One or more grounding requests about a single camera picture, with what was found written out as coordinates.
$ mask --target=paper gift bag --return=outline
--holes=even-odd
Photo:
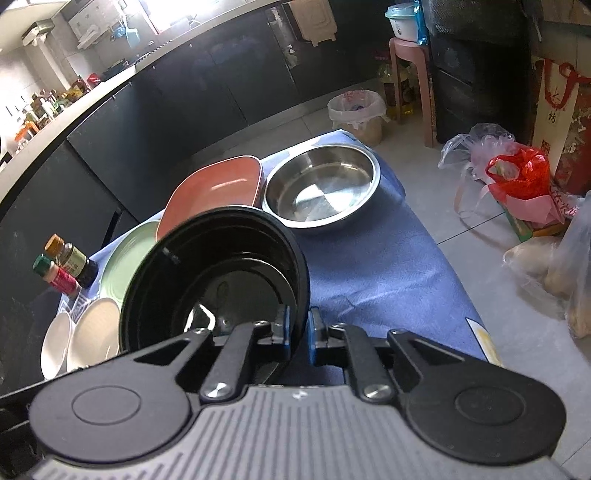
[[[590,82],[571,64],[545,59],[532,139],[556,183],[577,195],[591,189]]]

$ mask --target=stainless steel bowl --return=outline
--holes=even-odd
[[[267,178],[262,209],[289,228],[316,228],[359,210],[378,188],[377,158],[355,145],[320,145],[288,158]]]

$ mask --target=bottle cap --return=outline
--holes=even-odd
[[[56,258],[64,250],[65,244],[63,239],[54,233],[45,244],[45,253],[50,257]]]
[[[33,271],[42,277],[45,277],[49,269],[51,268],[51,264],[53,262],[47,256],[40,254],[37,256],[33,263]]]

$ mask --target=spice jar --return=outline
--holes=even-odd
[[[71,243],[54,234],[45,245],[45,252],[55,258],[59,267],[72,275],[82,288],[89,288],[99,274],[99,264],[86,258],[80,250]]]
[[[49,285],[71,299],[76,298],[80,293],[80,284],[76,279],[43,254],[35,259],[33,271],[39,274]]]

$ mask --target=pink plate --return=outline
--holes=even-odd
[[[170,197],[156,230],[156,241],[199,213],[228,205],[260,206],[263,173],[256,157],[222,160],[197,170]]]

